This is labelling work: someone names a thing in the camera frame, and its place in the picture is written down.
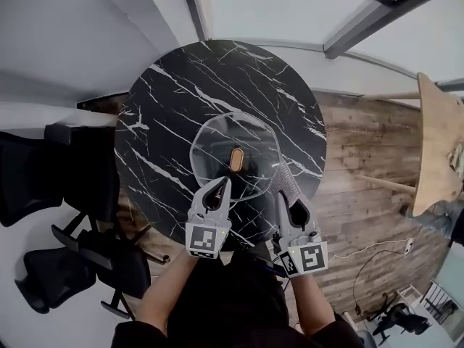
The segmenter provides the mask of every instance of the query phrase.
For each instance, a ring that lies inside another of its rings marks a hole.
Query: wood panel
[[[385,178],[413,186],[418,179],[421,136],[420,112],[410,107],[382,101],[360,101],[352,96],[315,92],[327,128],[326,171],[318,192],[312,198],[318,222],[328,242],[329,259],[351,254],[382,241],[415,237],[419,225],[402,217],[398,210],[411,200],[404,193],[379,188],[355,175]],[[135,233],[147,222],[127,197],[121,196],[119,214],[127,231]],[[141,240],[152,254],[172,258],[180,246],[150,230]],[[329,302],[338,313],[349,311],[355,317],[352,287],[365,261],[381,249],[404,251],[405,241],[374,246],[346,259],[334,258],[329,269],[316,278]],[[391,252],[376,256],[362,271],[355,287],[361,309],[381,302],[382,293],[392,293],[410,283],[425,292],[447,253],[447,240],[427,229],[408,257]],[[150,262],[152,275],[165,266]],[[136,300],[128,298],[134,306]],[[291,285],[286,290],[291,325],[298,323]]]

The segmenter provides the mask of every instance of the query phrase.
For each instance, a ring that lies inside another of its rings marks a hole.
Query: person
[[[423,226],[439,232],[446,239],[464,244],[464,202],[459,199],[438,201],[423,214],[413,216],[411,208],[403,206],[400,211],[406,218],[416,220]]]
[[[136,321],[117,325],[112,348],[364,347],[312,275],[291,279],[304,334],[289,327],[282,285],[255,260],[235,251],[224,266],[184,249],[147,289]]]

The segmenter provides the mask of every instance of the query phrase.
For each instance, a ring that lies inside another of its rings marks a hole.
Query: transparent container
[[[265,193],[280,161],[274,130],[245,112],[208,120],[190,148],[190,163],[198,184],[204,186],[216,178],[229,177],[232,202]]]

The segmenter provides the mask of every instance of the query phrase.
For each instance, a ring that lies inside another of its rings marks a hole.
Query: black marble table
[[[121,186],[150,224],[185,241],[194,192],[189,150],[210,118],[244,111],[267,123],[282,157],[311,198],[323,175],[326,130],[302,78],[282,59],[257,46],[214,40],[176,49],[135,82],[119,114],[115,154]],[[231,205],[232,231],[223,249],[250,247],[276,229],[273,197]]]

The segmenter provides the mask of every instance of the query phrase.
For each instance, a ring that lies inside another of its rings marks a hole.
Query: black shirt
[[[116,327],[112,348],[168,348],[176,347],[163,333],[143,322],[120,323]],[[190,348],[208,347],[193,341]],[[211,347],[239,348],[363,348],[364,345],[353,329],[344,321],[335,321],[307,339],[293,328],[256,329],[249,340],[231,344],[225,339],[212,342]]]
[[[236,252],[230,264],[199,260],[167,322],[167,337],[142,322],[117,326],[112,348],[362,348],[344,321],[312,340],[289,327],[282,286],[253,257]]]

